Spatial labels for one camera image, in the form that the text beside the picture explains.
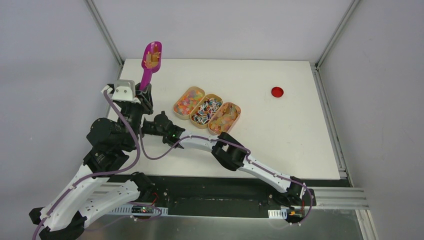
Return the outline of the magenta plastic scoop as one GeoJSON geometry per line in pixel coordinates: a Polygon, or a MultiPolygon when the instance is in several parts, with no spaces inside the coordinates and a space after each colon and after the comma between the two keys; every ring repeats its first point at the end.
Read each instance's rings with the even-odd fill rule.
{"type": "Polygon", "coordinates": [[[143,91],[148,84],[150,84],[152,75],[159,71],[162,61],[162,43],[160,41],[153,41],[149,43],[143,54],[141,67],[143,74],[139,90],[143,91]]]}

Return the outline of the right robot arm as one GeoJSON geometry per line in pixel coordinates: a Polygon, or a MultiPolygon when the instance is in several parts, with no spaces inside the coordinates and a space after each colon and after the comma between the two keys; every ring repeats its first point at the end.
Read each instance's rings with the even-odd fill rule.
{"type": "Polygon", "coordinates": [[[217,136],[197,135],[175,125],[164,112],[154,120],[143,119],[139,128],[141,137],[158,136],[170,149],[196,149],[210,153],[225,169],[244,172],[271,186],[276,192],[273,199],[290,209],[294,206],[314,205],[315,196],[306,183],[291,175],[281,173],[252,155],[252,152],[227,132],[217,136]]]}

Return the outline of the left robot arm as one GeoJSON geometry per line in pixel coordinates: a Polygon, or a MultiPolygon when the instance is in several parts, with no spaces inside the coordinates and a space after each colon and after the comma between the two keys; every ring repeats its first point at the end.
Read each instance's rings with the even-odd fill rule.
{"type": "Polygon", "coordinates": [[[129,152],[141,154],[140,127],[144,115],[153,113],[151,85],[125,82],[109,84],[103,95],[118,115],[118,120],[99,118],[87,135],[92,148],[83,158],[74,178],[45,207],[34,208],[29,217],[36,230],[33,239],[76,240],[97,219],[123,204],[147,202],[153,195],[153,183],[142,172],[135,172],[124,184],[103,197],[91,199],[97,187],[113,175],[126,171],[129,152]]]}

